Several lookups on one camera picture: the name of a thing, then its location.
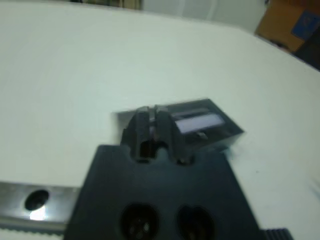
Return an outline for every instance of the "hole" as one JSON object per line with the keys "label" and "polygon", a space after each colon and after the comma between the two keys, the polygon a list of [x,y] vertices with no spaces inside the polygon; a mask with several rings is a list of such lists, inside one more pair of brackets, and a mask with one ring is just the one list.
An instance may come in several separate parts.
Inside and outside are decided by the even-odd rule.
{"label": "hole", "polygon": [[29,211],[41,208],[49,199],[49,193],[46,190],[32,192],[25,200],[24,207]]}
{"label": "hole", "polygon": [[215,224],[201,207],[184,206],[177,215],[177,226],[184,240],[213,240]]}
{"label": "hole", "polygon": [[121,230],[127,240],[151,240],[159,229],[156,211],[148,205],[132,204],[121,218]]}
{"label": "hole", "polygon": [[168,146],[164,142],[157,142],[153,139],[148,141],[143,141],[140,144],[140,157],[144,159],[146,158],[154,159],[156,158],[157,151],[160,148],[167,149]]}

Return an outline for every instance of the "black rubber piece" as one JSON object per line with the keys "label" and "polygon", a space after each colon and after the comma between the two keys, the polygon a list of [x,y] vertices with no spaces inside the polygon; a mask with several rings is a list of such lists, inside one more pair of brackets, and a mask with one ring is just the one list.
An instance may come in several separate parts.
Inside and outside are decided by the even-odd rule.
{"label": "black rubber piece", "polygon": [[294,240],[286,228],[262,230],[266,240]]}

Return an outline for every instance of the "white surface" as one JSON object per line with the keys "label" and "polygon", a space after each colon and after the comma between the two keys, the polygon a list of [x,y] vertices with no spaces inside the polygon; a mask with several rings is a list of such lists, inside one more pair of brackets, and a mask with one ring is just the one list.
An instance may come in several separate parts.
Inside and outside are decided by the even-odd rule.
{"label": "white surface", "polygon": [[112,112],[208,97],[246,131],[230,163],[260,226],[319,239],[316,70],[235,28],[118,9],[1,2],[0,33],[1,181],[81,186]]}

